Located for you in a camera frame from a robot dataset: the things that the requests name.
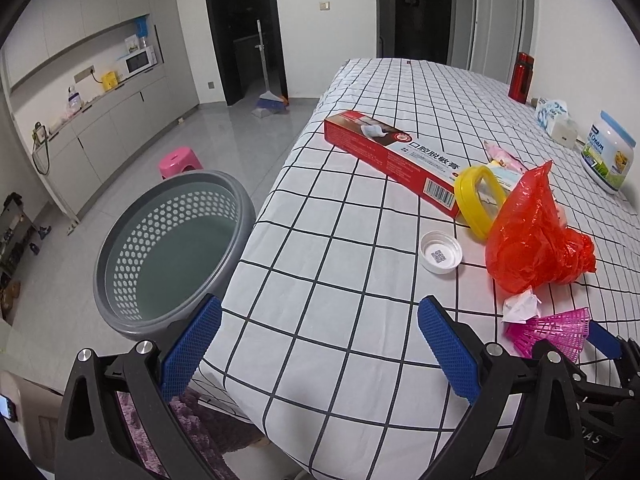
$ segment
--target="gray plastic basket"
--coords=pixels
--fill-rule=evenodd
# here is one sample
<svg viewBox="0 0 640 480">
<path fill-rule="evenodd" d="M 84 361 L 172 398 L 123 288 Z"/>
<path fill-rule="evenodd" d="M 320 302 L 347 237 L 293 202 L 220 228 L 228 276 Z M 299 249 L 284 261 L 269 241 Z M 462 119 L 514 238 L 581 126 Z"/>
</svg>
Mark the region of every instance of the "gray plastic basket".
<svg viewBox="0 0 640 480">
<path fill-rule="evenodd" d="M 137 199 L 108 234 L 94 275 L 101 316 L 122 335 L 153 338 L 206 294 L 220 300 L 255 222 L 244 187 L 189 171 Z"/>
</svg>

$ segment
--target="red bottle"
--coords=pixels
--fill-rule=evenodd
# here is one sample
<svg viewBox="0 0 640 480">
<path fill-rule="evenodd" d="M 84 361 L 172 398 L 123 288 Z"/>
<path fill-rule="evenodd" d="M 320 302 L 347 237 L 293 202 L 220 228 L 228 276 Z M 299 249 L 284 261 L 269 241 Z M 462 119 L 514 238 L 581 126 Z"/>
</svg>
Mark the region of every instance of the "red bottle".
<svg viewBox="0 0 640 480">
<path fill-rule="evenodd" d="M 519 52 L 516 65 L 513 67 L 509 97 L 519 103 L 526 103 L 532 78 L 533 58 L 529 54 Z"/>
</svg>

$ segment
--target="microwave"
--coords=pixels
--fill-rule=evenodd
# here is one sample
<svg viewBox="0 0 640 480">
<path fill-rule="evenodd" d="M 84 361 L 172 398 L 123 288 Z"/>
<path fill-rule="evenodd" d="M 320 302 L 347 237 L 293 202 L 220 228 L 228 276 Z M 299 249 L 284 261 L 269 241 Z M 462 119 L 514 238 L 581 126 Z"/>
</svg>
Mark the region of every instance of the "microwave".
<svg viewBox="0 0 640 480">
<path fill-rule="evenodd" d="M 158 60 L 152 45 L 127 54 L 116 62 L 118 81 L 123 82 L 129 77 L 151 68 L 156 63 L 158 63 Z"/>
</svg>

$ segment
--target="smartphone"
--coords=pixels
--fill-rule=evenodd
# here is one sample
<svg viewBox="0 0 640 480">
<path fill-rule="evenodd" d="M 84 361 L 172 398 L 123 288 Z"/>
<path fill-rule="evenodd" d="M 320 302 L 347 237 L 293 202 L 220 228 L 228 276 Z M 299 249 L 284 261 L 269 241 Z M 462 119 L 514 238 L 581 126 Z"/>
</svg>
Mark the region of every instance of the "smartphone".
<svg viewBox="0 0 640 480">
<path fill-rule="evenodd" d="M 15 422 L 17 420 L 14 402 L 4 395 L 0 395 L 0 413 L 8 421 Z"/>
</svg>

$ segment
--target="silver bolt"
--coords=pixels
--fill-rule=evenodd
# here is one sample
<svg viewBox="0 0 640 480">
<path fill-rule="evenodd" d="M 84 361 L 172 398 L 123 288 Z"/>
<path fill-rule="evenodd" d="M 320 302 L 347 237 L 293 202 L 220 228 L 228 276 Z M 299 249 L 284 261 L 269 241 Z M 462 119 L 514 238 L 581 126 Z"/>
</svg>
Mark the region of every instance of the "silver bolt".
<svg viewBox="0 0 640 480">
<path fill-rule="evenodd" d="M 486 346 L 486 351 L 489 355 L 492 355 L 494 357 L 502 355 L 502 347 L 498 345 L 498 343 L 489 343 Z"/>
<path fill-rule="evenodd" d="M 546 358 L 549 359 L 552 363 L 558 364 L 560 361 L 562 361 L 562 358 L 560 357 L 560 354 L 558 352 L 555 351 L 551 351 L 546 355 Z"/>
<path fill-rule="evenodd" d="M 140 343 L 136 345 L 136 352 L 142 355 L 148 354 L 152 351 L 153 347 L 154 344 L 151 341 L 140 341 Z"/>
<path fill-rule="evenodd" d="M 84 363 L 89 360 L 89 357 L 91 357 L 91 350 L 88 348 L 78 352 L 78 361 L 82 361 Z"/>
</svg>

